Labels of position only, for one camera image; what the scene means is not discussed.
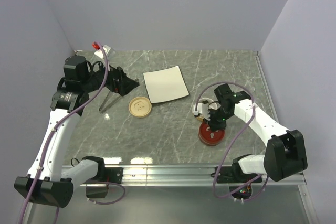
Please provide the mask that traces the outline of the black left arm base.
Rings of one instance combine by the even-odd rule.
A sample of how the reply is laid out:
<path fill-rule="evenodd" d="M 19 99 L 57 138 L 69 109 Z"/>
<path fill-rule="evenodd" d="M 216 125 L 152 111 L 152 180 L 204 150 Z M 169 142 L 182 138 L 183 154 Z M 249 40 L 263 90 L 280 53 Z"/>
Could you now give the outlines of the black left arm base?
<path fill-rule="evenodd" d="M 104 199 L 110 186 L 122 189 L 122 194 L 116 200 L 108 204 L 117 203 L 125 196 L 125 188 L 121 185 L 123 168 L 107 168 L 104 159 L 95 156 L 85 156 L 82 160 L 72 158 L 70 160 L 72 168 L 68 171 L 69 178 L 73 183 L 73 188 L 77 189 L 82 184 L 99 184 L 99 187 L 87 187 L 86 196 L 88 201 L 97 205 L 106 205 L 98 199 Z"/>

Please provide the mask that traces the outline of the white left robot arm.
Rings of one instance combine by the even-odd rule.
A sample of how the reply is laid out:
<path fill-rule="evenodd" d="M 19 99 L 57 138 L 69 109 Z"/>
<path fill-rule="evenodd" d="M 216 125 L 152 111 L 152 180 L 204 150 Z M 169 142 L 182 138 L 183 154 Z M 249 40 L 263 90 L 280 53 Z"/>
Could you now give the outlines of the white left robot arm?
<path fill-rule="evenodd" d="M 127 76 L 121 67 L 113 67 L 105 53 L 90 63 L 84 56 L 65 60 L 64 77 L 52 96 L 49 124 L 38 155 L 27 175 L 17 177 L 15 189 L 35 204 L 66 207 L 75 189 L 88 180 L 100 183 L 106 178 L 103 158 L 86 156 L 75 167 L 63 171 L 62 162 L 67 146 L 84 108 L 93 101 L 90 93 L 103 88 L 125 96 L 139 86 L 137 79 Z"/>

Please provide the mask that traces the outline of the beige round lid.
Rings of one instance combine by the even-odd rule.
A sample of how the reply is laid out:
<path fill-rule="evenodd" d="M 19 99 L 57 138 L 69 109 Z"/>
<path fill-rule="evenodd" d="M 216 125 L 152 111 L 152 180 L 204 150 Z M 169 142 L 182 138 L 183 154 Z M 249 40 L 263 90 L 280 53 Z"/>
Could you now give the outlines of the beige round lid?
<path fill-rule="evenodd" d="M 136 97 L 129 103 L 129 112 L 137 118 L 144 118 L 148 116 L 151 110 L 152 104 L 146 97 Z"/>

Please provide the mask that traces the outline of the red round lid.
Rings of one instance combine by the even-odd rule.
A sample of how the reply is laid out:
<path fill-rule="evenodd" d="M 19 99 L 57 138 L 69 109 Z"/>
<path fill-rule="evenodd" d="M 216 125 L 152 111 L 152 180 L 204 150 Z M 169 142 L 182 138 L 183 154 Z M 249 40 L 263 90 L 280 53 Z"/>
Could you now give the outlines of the red round lid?
<path fill-rule="evenodd" d="M 220 137 L 224 137 L 225 136 L 225 131 L 224 130 L 203 131 L 202 130 L 202 123 L 201 123 L 201 125 L 199 126 L 199 129 L 198 129 L 198 137 L 199 136 L 211 137 L 211 138 L 214 138 L 214 137 L 220 138 Z"/>

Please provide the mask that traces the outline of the steel-lined red bowl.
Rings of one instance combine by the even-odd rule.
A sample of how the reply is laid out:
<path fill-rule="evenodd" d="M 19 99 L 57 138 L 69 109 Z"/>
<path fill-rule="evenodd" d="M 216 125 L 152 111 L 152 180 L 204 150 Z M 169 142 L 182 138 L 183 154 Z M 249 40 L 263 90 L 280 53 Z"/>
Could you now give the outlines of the steel-lined red bowl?
<path fill-rule="evenodd" d="M 207 146 L 216 146 L 216 145 L 218 145 L 224 139 L 224 137 L 220 137 L 220 138 L 214 137 L 214 138 L 211 138 L 211 137 L 199 136 L 199 139 L 200 139 L 200 141 L 203 144 L 205 144 Z"/>

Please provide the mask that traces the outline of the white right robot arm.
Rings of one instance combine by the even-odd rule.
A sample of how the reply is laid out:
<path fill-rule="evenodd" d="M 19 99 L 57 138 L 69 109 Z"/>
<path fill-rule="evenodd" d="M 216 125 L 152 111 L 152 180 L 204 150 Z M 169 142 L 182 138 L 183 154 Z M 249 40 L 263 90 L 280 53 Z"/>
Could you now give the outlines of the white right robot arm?
<path fill-rule="evenodd" d="M 244 129 L 252 129 L 264 143 L 263 155 L 247 154 L 233 160 L 232 177 L 238 182 L 250 175 L 268 175 L 278 182 L 308 168 L 303 134 L 290 130 L 263 111 L 255 102 L 252 93 L 245 87 L 239 92 L 231 90 L 231 82 L 216 82 L 214 94 L 218 109 L 196 101 L 194 116 L 202 116 L 212 131 L 224 130 L 228 119 L 241 119 Z"/>

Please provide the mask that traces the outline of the beige white-lined bowl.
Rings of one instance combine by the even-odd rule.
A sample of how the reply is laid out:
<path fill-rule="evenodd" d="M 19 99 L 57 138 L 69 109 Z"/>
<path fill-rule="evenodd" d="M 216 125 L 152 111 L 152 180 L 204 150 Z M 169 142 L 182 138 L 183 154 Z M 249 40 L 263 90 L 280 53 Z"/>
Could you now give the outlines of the beige white-lined bowl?
<path fill-rule="evenodd" d="M 209 109 L 214 109 L 217 110 L 218 109 L 218 103 L 217 101 L 214 101 L 210 98 L 201 98 L 199 100 L 199 103 L 205 104 L 208 106 Z M 198 117 L 196 117 L 199 121 L 203 121 L 204 117 L 202 115 L 199 115 Z"/>

